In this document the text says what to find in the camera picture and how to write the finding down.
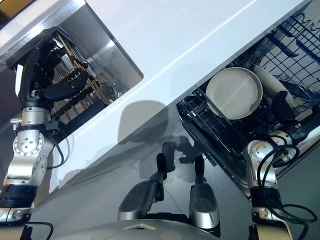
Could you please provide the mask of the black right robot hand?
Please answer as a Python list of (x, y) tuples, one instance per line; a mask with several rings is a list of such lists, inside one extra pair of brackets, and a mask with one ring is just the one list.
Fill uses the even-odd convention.
[(269, 103), (269, 111), (272, 113), (272, 119), (269, 120), (269, 129), (274, 130), (278, 127), (298, 125), (299, 121), (296, 119), (294, 109), (299, 105), (290, 91), (262, 67), (254, 64), (251, 69), (259, 78), (263, 94)]

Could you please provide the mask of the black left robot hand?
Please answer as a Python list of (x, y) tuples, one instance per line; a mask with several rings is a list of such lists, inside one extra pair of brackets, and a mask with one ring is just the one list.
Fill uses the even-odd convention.
[(53, 83), (55, 67), (62, 61), (63, 50), (54, 49), (52, 36), (45, 36), (32, 49), (23, 66), (18, 98), (21, 108), (38, 107), (51, 111), (53, 103), (79, 94), (86, 86), (88, 73), (74, 69), (57, 83)]

